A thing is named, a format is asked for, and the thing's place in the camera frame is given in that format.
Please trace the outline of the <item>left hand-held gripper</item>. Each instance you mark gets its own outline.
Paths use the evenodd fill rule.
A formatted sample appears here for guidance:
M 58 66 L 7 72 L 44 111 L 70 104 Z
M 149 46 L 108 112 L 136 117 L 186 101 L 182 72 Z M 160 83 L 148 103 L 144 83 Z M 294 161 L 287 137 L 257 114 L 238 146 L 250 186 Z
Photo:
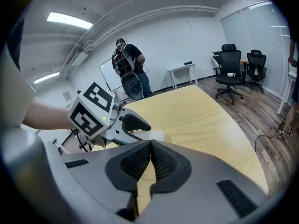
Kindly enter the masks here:
M 114 143 L 118 146 L 141 141 L 130 133 L 132 130 L 151 130 L 150 124 L 133 110 L 121 110 L 123 103 L 115 94 L 103 89 L 96 82 L 91 83 L 86 91 L 76 98 L 68 114 L 68 119 L 87 137 L 87 142 L 105 148 Z M 108 130 L 116 124 L 116 141 L 108 138 Z

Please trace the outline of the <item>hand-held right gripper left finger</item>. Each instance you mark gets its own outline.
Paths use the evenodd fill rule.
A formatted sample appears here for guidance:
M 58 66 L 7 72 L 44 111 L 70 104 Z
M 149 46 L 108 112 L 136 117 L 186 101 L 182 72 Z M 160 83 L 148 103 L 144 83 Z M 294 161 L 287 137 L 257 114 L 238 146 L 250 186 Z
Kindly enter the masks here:
M 137 183 L 150 162 L 151 142 L 61 156 L 68 172 L 68 203 L 91 205 L 97 211 L 139 215 Z

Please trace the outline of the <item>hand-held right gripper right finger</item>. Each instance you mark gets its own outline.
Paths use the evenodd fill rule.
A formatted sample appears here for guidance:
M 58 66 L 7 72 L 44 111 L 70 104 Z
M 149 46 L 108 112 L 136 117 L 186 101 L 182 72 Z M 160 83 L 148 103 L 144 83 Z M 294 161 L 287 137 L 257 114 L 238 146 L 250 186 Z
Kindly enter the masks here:
M 138 224 L 228 224 L 255 211 L 266 194 L 220 158 L 151 142 L 157 181 Z

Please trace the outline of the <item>person's left forearm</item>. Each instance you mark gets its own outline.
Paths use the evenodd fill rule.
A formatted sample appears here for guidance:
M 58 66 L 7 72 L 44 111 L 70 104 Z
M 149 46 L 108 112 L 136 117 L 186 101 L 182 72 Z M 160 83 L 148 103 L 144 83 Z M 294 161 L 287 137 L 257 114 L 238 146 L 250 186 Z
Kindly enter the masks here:
M 22 124 L 38 130 L 74 129 L 74 124 L 68 119 L 69 112 L 68 108 L 49 105 L 35 97 Z

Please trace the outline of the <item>dark oval backpack shell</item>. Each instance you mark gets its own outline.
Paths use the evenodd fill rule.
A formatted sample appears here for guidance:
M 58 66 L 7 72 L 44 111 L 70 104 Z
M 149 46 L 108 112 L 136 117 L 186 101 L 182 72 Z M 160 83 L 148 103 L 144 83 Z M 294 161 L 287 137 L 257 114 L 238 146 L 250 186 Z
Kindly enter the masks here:
M 143 89 L 141 82 L 135 73 L 128 74 L 121 79 L 122 87 L 126 95 L 132 101 L 138 101 L 143 98 Z

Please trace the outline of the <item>whiteboard on black stand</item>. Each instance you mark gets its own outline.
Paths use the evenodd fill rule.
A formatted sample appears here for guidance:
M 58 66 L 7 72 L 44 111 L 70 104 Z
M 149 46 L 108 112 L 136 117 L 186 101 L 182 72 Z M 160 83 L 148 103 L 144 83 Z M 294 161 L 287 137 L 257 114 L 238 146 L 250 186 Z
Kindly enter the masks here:
M 108 59 L 103 64 L 99 66 L 99 69 L 104 77 L 104 80 L 110 89 L 110 91 L 115 91 L 122 87 L 120 77 L 115 73 L 112 66 L 112 59 Z

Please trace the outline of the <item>white table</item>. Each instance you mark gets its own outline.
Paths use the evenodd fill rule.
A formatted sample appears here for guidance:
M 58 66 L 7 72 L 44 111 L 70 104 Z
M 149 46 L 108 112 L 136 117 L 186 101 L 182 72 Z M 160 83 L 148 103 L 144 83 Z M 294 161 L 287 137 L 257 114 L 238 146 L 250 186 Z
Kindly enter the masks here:
M 195 64 L 191 63 L 191 64 L 183 65 L 183 66 L 176 67 L 174 69 L 168 70 L 168 72 L 171 74 L 174 89 L 177 89 L 177 83 L 175 81 L 174 73 L 176 71 L 185 70 L 185 69 L 189 70 L 189 83 L 192 83 L 191 70 L 193 70 L 195 85 L 198 86 L 198 79 L 197 79 L 197 76 L 196 76 Z

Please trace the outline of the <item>ceiling light panel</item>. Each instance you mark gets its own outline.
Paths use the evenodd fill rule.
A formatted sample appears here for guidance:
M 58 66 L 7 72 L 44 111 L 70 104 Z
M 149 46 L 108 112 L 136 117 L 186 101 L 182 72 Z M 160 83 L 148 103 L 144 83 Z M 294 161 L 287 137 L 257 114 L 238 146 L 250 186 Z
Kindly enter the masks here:
M 49 74 L 49 75 L 47 75 L 47 76 L 44 76 L 44 77 L 42 77 L 42 78 L 39 78 L 39 79 L 35 80 L 35 81 L 34 81 L 34 84 L 38 84 L 38 83 L 40 83 L 40 82 L 43 82 L 43 81 L 45 81 L 45 80 L 48 80 L 48 79 L 57 77 L 57 76 L 59 76 L 59 75 L 60 75 L 59 72 Z
M 84 21 L 82 19 L 72 17 L 72 16 L 69 16 L 69 15 L 65 15 L 65 14 L 55 13 L 55 12 L 51 12 L 48 15 L 47 21 L 48 22 L 57 22 L 57 23 L 72 25 L 72 26 L 76 26 L 76 27 L 79 27 L 79 28 L 87 29 L 87 30 L 90 29 L 93 26 L 92 23 Z

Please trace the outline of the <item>black office chair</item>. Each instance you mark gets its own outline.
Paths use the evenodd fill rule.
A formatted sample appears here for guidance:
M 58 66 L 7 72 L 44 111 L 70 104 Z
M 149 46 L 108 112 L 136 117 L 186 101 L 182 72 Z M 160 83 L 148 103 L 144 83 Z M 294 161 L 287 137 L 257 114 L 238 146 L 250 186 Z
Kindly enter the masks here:
M 246 72 L 250 80 L 245 82 L 245 84 L 249 84 L 251 91 L 256 86 L 261 90 L 261 93 L 264 93 L 263 86 L 259 82 L 263 82 L 266 76 L 266 55 L 262 54 L 259 50 L 253 49 L 250 53 L 247 53 L 247 59 Z
M 218 63 L 218 67 L 214 68 L 216 73 L 216 82 L 222 85 L 225 85 L 226 88 L 218 88 L 215 98 L 218 99 L 220 95 L 228 94 L 231 98 L 232 105 L 235 104 L 234 96 L 240 96 L 240 99 L 243 99 L 243 95 L 234 91 L 232 87 L 237 85 L 243 85 L 243 75 L 245 70 L 240 67 L 240 60 L 242 53 L 236 48 L 234 43 L 223 44 L 221 51 L 214 52 L 213 58 Z M 235 73 L 235 77 L 228 77 L 228 73 Z

